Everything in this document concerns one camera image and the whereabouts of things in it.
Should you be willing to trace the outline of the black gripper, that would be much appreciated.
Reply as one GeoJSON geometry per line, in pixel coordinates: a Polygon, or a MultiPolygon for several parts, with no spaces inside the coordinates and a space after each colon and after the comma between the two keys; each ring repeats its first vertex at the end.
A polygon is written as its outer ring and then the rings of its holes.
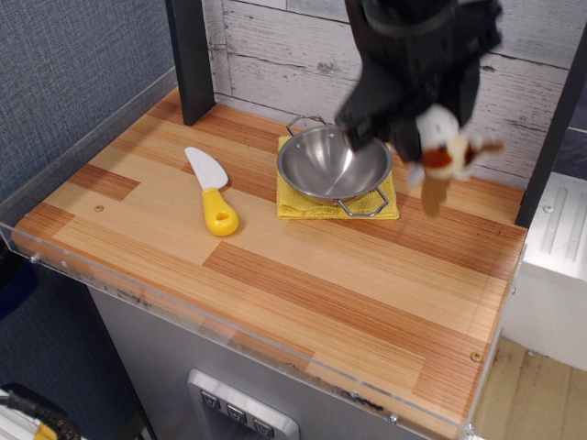
{"type": "Polygon", "coordinates": [[[355,150],[378,138],[420,161],[416,118],[443,105],[470,121],[481,58],[501,43],[497,1],[348,1],[360,79],[335,116],[355,150]]]}

